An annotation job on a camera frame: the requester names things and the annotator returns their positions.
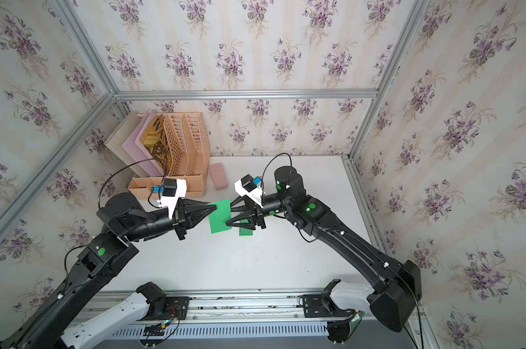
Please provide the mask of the green square paper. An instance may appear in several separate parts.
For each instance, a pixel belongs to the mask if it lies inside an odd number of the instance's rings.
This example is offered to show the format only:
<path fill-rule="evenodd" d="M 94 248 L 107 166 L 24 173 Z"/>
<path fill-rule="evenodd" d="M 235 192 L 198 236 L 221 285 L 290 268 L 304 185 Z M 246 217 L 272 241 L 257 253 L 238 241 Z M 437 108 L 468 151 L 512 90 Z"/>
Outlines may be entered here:
<path fill-rule="evenodd" d="M 212 234 L 229 231 L 231 229 L 231 227 L 226 224 L 226 222 L 232 218 L 230 203 L 231 201 L 229 199 L 212 203 L 212 205 L 216 207 L 216 210 L 208 216 L 210 232 Z"/>
<path fill-rule="evenodd" d="M 241 220 L 240 223 L 248 224 L 249 222 L 247 220 Z M 248 228 L 239 228 L 239 236 L 252 236 L 254 235 L 254 231 Z"/>

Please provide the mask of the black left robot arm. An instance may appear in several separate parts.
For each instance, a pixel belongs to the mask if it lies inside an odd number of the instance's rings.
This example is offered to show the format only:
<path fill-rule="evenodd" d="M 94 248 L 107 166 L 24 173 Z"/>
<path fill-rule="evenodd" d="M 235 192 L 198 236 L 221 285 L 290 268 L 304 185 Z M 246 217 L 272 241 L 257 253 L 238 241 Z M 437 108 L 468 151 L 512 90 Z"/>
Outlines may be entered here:
<path fill-rule="evenodd" d="M 147 212 L 130 192 L 112 196 L 98 208 L 102 231 L 81 246 L 76 263 L 27 322 L 0 348 L 93 348 L 117 330 L 147 315 L 164 314 L 166 294 L 153 282 L 137 290 L 108 311 L 76 327 L 71 325 L 81 310 L 139 253 L 136 242 L 175 231 L 183 240 L 216 211 L 214 204 L 186 198 L 186 183 L 171 180 L 160 187 L 161 207 Z"/>

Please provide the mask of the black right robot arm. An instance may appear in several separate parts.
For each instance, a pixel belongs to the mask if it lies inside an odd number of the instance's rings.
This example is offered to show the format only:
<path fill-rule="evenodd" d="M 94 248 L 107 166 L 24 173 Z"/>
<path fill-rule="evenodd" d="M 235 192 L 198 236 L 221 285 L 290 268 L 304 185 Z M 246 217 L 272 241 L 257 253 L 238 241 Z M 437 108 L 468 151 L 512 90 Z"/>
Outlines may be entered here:
<path fill-rule="evenodd" d="M 240 156 L 226 161 L 231 181 L 260 177 L 265 219 L 257 233 L 255 277 L 280 286 L 330 282 L 327 298 L 341 309 L 370 309 L 398 332 L 411 316 L 420 327 L 421 276 L 372 246 L 339 157 Z"/>

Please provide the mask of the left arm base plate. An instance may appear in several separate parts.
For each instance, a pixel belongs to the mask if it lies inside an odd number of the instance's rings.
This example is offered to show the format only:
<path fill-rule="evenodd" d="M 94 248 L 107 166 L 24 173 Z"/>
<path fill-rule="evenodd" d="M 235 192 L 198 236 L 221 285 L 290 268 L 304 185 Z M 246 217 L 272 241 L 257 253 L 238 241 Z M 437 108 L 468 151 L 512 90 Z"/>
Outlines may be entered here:
<path fill-rule="evenodd" d="M 189 307 L 189 297 L 169 297 L 155 300 L 149 305 L 146 315 L 141 321 L 163 321 L 177 318 L 184 320 Z"/>

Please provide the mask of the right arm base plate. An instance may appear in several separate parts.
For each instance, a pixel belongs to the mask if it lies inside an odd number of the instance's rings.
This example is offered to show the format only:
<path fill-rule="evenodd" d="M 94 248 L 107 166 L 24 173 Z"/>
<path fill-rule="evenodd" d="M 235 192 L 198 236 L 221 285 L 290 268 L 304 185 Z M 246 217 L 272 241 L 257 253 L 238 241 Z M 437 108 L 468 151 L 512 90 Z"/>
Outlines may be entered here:
<path fill-rule="evenodd" d="M 305 318 L 348 318 L 356 313 L 353 309 L 340 309 L 332 300 L 323 298 L 321 294 L 300 296 L 299 306 Z"/>

